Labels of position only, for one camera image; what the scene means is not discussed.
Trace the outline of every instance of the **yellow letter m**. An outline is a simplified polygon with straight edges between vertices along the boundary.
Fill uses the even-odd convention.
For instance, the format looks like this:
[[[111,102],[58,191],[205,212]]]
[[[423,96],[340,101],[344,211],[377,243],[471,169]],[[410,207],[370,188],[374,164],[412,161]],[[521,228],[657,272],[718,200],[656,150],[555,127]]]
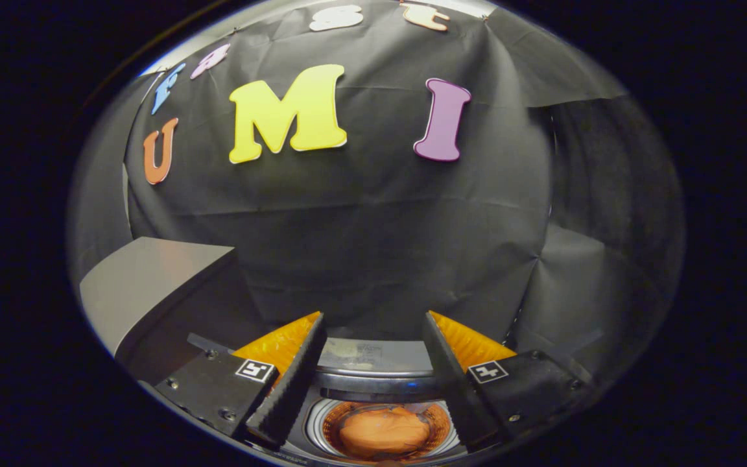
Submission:
[[[336,121],[336,80],[342,73],[341,65],[308,68],[296,77],[281,101],[263,80],[233,91],[229,100],[235,103],[235,147],[229,153],[230,162],[248,162],[261,155],[253,125],[267,148],[278,154],[294,117],[298,117],[296,135],[290,138],[294,150],[335,148],[347,142],[348,134]]]

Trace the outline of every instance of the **foam letter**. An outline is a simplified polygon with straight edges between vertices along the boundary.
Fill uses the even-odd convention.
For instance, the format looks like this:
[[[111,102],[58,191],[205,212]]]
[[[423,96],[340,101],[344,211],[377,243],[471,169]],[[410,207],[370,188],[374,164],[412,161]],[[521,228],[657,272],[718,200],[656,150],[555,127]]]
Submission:
[[[162,182],[169,174],[169,168],[172,167],[172,136],[177,124],[178,119],[174,118],[163,126],[163,160],[160,167],[154,166],[154,143],[158,139],[158,131],[154,131],[143,140],[143,172],[151,184]]]
[[[471,93],[439,78],[427,80],[426,88],[432,92],[431,114],[425,136],[414,143],[414,152],[431,160],[457,160],[457,127],[463,104],[471,100]]]
[[[344,73],[341,65],[319,65],[302,71],[279,101],[266,82],[248,83],[233,91],[235,103],[235,147],[232,163],[248,162],[261,156],[253,126],[267,148],[278,154],[287,132],[297,118],[296,135],[290,138],[294,150],[335,148],[348,140],[336,121],[336,80]]]
[[[169,76],[160,83],[160,86],[158,86],[157,90],[154,92],[154,108],[152,109],[152,115],[160,109],[160,104],[163,104],[163,102],[166,101],[166,98],[169,97],[169,88],[174,86],[174,83],[178,80],[178,73],[183,70],[184,66],[186,66],[186,63],[178,65],[178,67],[169,73]]]
[[[332,6],[313,15],[311,30],[337,29],[362,23],[362,9],[356,5]]]
[[[226,51],[228,50],[229,44],[226,44],[221,45],[219,48],[211,51],[209,55],[205,56],[204,59],[200,63],[198,63],[198,68],[195,68],[195,71],[192,72],[192,75],[189,76],[189,79],[193,80],[196,77],[201,76],[202,72],[207,71],[213,66],[219,64],[220,61],[226,58]]]
[[[434,18],[442,18],[446,21],[451,20],[448,16],[436,11],[436,8],[425,5],[415,5],[413,3],[403,3],[400,6],[405,6],[403,18],[407,19],[409,23],[414,23],[433,30],[448,30],[448,26],[445,24],[434,23]]]

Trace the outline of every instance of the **purple letter i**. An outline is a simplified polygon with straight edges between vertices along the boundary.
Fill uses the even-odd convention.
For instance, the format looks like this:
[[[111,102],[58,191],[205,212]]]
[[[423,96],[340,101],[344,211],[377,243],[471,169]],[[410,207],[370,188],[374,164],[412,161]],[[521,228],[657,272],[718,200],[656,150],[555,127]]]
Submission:
[[[457,160],[460,151],[454,144],[463,104],[471,100],[471,93],[439,78],[429,78],[426,88],[432,92],[431,115],[426,135],[414,143],[414,152],[431,160]]]

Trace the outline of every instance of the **metal screw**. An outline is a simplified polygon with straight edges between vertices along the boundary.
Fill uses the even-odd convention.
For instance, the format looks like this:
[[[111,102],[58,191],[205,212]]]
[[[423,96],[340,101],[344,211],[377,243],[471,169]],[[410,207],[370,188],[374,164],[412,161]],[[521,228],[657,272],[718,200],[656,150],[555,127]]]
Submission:
[[[223,410],[220,411],[220,417],[222,419],[225,419],[227,422],[234,422],[235,421],[235,412],[223,409]]]

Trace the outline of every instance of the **letter u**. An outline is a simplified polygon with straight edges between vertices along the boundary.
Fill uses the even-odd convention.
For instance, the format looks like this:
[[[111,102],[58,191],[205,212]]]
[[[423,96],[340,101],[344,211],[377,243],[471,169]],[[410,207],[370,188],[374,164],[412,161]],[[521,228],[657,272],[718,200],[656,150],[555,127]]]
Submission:
[[[160,166],[154,165],[154,143],[160,133],[154,131],[143,140],[143,172],[146,174],[146,180],[151,184],[162,182],[169,174],[169,168],[172,167],[172,137],[177,124],[178,119],[174,118],[163,125],[163,160]]]

